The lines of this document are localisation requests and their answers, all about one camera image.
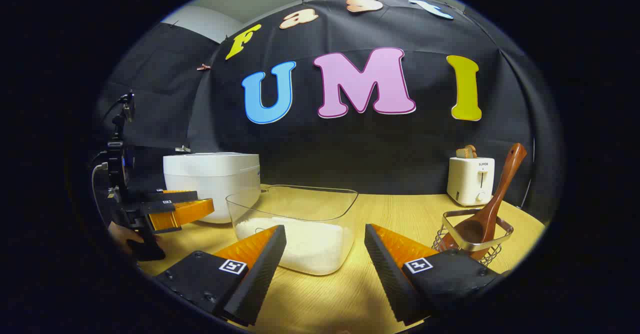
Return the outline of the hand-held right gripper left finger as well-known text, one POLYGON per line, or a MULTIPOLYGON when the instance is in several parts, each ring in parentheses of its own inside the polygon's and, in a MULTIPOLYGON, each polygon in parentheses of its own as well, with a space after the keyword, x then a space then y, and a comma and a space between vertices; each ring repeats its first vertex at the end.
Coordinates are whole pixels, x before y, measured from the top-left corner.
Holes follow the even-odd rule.
POLYGON ((256 324, 287 245, 284 225, 272 225, 215 254, 195 250, 154 277, 162 290, 220 320, 256 324))

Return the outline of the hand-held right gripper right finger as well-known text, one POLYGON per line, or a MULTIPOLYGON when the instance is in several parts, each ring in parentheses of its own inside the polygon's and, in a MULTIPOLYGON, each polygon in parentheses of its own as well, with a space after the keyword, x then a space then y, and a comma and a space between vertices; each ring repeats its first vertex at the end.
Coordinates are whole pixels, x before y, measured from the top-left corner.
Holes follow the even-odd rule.
POLYGON ((477 305, 505 276, 458 249, 438 252, 381 225, 365 225, 365 247, 397 321, 451 318, 477 305))

